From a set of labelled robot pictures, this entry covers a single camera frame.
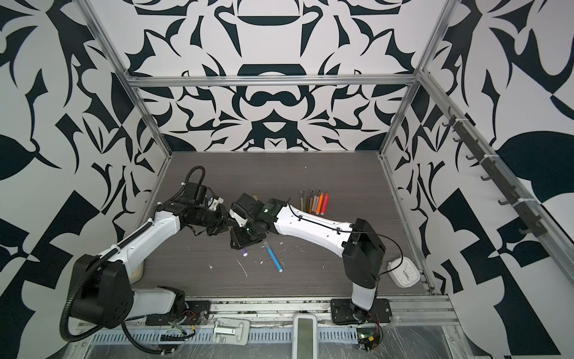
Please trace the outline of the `dark tan pen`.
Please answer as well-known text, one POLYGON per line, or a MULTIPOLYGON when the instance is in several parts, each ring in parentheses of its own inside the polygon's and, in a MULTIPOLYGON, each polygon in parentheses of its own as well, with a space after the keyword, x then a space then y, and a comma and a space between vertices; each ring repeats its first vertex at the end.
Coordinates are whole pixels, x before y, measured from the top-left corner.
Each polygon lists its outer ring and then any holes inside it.
POLYGON ((309 199, 308 199, 308 204, 307 204, 307 212, 311 213, 312 212, 312 208, 315 202, 315 193, 314 191, 310 191, 309 192, 309 199))

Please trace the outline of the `pink cream marker pen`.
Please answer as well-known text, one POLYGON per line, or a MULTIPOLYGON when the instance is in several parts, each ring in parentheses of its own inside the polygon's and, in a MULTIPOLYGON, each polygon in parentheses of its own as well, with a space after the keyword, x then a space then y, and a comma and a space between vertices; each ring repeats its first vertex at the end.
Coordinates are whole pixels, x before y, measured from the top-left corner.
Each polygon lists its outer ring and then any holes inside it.
POLYGON ((314 202, 313 202, 312 209, 311 209, 312 213, 316 213, 316 208, 317 208, 317 206, 318 206, 318 199, 319 199, 319 197, 320 197, 320 191, 317 191, 317 192, 314 194, 314 202))

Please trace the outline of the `orange marker pen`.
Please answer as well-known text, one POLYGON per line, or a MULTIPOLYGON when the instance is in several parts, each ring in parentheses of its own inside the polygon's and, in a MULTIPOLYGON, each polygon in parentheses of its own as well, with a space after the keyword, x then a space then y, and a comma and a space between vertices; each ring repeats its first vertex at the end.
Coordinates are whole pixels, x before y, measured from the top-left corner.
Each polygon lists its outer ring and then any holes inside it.
POLYGON ((324 193, 321 192, 320 197, 318 199, 318 206, 316 208, 316 215, 319 215, 321 213, 321 206, 322 206, 323 199, 324 199, 324 193))

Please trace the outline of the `red marker pen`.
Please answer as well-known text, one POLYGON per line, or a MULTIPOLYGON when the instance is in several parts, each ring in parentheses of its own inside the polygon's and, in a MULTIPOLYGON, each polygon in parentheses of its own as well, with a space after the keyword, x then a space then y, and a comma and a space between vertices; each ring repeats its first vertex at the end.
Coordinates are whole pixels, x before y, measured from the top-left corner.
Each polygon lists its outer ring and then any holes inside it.
POLYGON ((323 201, 321 204, 321 211, 320 211, 321 216, 324 216, 326 213, 328 200, 329 200, 329 193, 326 193, 324 194, 323 201))

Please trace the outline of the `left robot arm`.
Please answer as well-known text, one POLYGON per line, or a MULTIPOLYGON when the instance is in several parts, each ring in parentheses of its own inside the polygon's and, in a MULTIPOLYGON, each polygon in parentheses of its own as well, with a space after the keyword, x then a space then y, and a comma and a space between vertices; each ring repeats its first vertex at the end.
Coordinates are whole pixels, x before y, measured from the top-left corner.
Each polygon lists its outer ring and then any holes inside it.
POLYGON ((130 278, 149 255, 181 230, 201 227, 212 235, 223 231, 225 223, 224 199, 201 181, 185 178, 180 190, 157 203, 133 233, 100 254, 76 260, 59 322, 61 338, 78 342, 134 317, 181 317, 183 291, 171 287, 133 290, 130 278))

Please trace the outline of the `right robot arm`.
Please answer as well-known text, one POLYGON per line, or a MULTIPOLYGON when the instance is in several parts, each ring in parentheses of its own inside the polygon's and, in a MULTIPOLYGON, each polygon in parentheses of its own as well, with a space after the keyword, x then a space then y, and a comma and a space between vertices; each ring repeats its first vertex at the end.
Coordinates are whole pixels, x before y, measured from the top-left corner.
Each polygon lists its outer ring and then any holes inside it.
POLYGON ((361 218, 354 223, 331 221, 304 212, 288 201, 272 198, 263 203, 245 193, 224 215, 231 227, 234 249, 264 242, 269 233, 275 233, 302 239, 336 254, 352 283, 350 308, 357 320, 364 320, 372 312, 380 278, 399 269, 405 259, 404 252, 399 251, 399 262, 383 270, 387 251, 383 241, 397 242, 376 233, 361 218))

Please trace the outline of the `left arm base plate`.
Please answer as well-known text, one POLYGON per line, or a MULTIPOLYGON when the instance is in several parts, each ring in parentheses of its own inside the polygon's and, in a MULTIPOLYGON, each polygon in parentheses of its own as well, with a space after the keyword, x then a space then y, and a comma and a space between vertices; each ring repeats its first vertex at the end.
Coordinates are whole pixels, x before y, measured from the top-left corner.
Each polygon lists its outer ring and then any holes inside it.
POLYGON ((168 314, 153 314, 146 317, 145 325, 163 326, 177 323, 179 325, 198 325, 210 317, 211 302, 204 300, 186 301, 168 314))

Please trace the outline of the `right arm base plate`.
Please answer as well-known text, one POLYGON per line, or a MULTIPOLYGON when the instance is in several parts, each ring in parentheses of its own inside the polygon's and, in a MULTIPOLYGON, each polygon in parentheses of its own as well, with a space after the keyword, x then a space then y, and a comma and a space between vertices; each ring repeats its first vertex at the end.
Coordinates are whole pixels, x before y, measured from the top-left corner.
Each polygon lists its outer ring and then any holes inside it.
POLYGON ((390 302, 387 299, 375 299, 369 311, 354 305, 351 299, 331 299, 330 312, 335 325, 390 323, 390 318, 393 316, 390 302))

